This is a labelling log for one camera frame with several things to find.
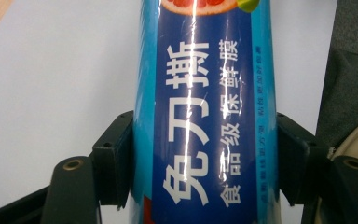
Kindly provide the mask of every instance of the green fruit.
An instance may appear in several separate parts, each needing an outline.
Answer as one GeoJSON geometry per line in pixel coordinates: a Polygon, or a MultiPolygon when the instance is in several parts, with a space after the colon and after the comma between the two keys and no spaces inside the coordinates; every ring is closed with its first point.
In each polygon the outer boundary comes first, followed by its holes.
{"type": "Polygon", "coordinates": [[[249,13],[257,8],[259,2],[260,0],[237,0],[238,7],[249,13]]]}

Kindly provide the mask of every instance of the white table surface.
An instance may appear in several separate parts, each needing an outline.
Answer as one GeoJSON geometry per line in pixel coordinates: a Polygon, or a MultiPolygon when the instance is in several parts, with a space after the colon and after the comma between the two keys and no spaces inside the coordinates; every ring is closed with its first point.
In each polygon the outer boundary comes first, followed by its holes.
{"type": "MultiPolygon", "coordinates": [[[[271,0],[277,109],[314,133],[337,0],[271,0]]],[[[0,22],[0,207],[133,110],[140,1],[14,1],[0,22]]],[[[282,223],[302,207],[282,197],[282,223]]],[[[103,206],[104,223],[129,209],[103,206]]]]}

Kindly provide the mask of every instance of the plastic wrap roll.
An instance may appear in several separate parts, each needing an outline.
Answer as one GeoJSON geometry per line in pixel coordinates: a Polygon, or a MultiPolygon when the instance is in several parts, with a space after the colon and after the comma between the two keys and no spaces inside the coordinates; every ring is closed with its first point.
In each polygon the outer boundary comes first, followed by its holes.
{"type": "Polygon", "coordinates": [[[269,1],[144,0],[132,223],[281,223],[269,1]]]}

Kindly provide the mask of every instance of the gray surface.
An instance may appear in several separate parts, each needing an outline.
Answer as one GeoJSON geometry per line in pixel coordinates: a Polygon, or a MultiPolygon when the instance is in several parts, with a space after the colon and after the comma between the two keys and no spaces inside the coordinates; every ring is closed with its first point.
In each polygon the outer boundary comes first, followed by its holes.
{"type": "Polygon", "coordinates": [[[317,136],[337,147],[358,126],[358,1],[340,0],[324,81],[317,136]]]}

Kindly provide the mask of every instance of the blue packaging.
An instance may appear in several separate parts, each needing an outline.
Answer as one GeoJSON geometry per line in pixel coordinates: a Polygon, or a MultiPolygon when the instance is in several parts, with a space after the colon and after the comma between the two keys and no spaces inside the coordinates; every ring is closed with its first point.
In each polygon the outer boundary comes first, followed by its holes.
{"type": "Polygon", "coordinates": [[[132,223],[281,223],[269,1],[144,0],[132,223]]]}

